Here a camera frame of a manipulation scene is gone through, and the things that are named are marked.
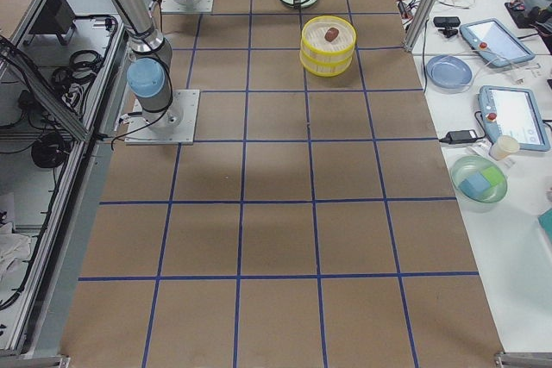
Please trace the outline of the teach pendant near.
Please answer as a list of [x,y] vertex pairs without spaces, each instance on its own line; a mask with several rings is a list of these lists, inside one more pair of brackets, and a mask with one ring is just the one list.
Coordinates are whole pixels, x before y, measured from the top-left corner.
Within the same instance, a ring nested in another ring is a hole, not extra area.
[[532,90],[484,85],[478,103],[483,128],[491,143],[506,135],[522,150],[547,152],[551,145]]

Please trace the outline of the white crumpled cloth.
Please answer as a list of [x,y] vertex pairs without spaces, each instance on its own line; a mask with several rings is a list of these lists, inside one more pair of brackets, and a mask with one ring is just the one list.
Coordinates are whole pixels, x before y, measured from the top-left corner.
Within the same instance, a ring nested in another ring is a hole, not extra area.
[[31,237],[16,232],[15,212],[14,193],[1,195],[1,278],[31,255]]

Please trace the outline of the dark red bun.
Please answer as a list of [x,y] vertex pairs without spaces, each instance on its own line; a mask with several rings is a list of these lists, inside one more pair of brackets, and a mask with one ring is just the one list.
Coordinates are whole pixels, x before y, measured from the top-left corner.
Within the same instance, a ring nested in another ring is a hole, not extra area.
[[335,28],[335,27],[330,27],[327,29],[327,31],[325,32],[324,34],[324,39],[327,41],[327,42],[333,42],[337,39],[337,37],[339,36],[340,34],[340,31],[338,28]]

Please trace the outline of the green bowl with sponges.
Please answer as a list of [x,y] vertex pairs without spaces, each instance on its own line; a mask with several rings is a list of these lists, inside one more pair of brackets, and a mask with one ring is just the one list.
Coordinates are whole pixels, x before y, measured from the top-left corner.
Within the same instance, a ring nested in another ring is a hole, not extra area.
[[501,202],[508,191],[508,180],[499,165],[477,155],[456,160],[449,174],[461,200],[461,208],[487,212]]

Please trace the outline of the black power adapter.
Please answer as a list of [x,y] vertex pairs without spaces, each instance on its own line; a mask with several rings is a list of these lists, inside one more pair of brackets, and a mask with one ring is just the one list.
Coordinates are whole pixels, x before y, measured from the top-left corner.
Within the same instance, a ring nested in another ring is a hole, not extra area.
[[448,131],[439,142],[448,145],[472,144],[484,138],[484,135],[478,135],[474,129],[462,129]]

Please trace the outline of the blue plate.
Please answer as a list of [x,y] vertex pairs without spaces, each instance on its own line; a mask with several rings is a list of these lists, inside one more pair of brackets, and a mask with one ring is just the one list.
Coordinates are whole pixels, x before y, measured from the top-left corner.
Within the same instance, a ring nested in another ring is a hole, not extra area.
[[445,90],[463,89],[468,87],[473,79],[468,64],[454,56],[435,56],[427,62],[425,69],[432,83]]

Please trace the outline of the yellow steamer basket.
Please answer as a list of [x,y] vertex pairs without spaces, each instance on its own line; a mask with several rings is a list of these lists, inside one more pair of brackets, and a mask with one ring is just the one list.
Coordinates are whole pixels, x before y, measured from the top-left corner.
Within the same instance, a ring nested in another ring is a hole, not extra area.
[[349,58],[357,40],[352,24],[338,16],[310,19],[301,32],[301,51],[318,62],[338,62]]

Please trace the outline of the black phone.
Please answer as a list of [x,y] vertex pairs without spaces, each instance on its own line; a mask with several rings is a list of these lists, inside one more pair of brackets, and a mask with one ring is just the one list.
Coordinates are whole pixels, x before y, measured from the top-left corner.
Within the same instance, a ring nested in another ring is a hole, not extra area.
[[458,28],[461,25],[457,16],[435,16],[433,23],[436,28]]

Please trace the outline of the white paper cup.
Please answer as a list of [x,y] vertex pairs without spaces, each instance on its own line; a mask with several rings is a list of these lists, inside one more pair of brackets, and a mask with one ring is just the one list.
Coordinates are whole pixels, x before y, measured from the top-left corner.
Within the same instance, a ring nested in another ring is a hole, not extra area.
[[489,155],[499,161],[505,159],[520,150],[519,142],[510,135],[500,135],[492,144]]

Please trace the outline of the teach pendant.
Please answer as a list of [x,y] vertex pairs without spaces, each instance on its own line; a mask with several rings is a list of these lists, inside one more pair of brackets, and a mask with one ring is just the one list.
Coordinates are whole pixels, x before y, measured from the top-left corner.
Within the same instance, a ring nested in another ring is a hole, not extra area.
[[522,150],[547,152],[551,145],[532,90],[484,85],[478,103],[483,128],[491,143],[506,135]]
[[495,67],[529,62],[535,54],[495,18],[462,24],[461,37],[486,62]]

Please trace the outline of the teach pendant far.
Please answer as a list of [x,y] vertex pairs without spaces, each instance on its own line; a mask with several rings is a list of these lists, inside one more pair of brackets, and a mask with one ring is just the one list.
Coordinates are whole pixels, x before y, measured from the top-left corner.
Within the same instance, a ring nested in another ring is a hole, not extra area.
[[486,62],[495,67],[529,62],[535,54],[495,18],[462,24],[461,37]]

